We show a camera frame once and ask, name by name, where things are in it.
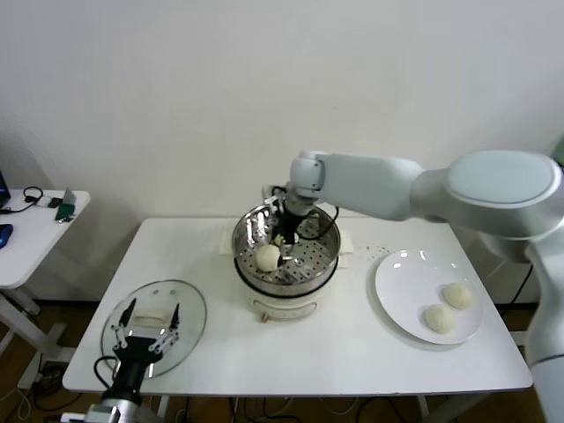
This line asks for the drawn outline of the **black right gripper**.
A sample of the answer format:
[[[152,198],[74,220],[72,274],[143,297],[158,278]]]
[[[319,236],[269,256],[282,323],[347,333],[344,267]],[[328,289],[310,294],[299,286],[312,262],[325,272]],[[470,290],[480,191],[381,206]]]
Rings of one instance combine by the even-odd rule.
[[[276,237],[281,238],[278,265],[284,266],[294,259],[296,231],[308,216],[308,206],[302,203],[281,202],[278,207]]]

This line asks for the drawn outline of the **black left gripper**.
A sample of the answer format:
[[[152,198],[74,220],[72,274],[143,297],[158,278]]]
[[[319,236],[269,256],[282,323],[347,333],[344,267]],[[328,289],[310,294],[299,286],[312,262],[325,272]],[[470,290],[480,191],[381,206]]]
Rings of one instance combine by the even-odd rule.
[[[177,303],[167,328],[160,331],[157,338],[127,337],[128,325],[136,306],[133,298],[123,310],[118,323],[111,325],[115,334],[115,357],[119,369],[105,395],[139,395],[147,368],[161,360],[161,353],[167,353],[179,340],[179,311]]]

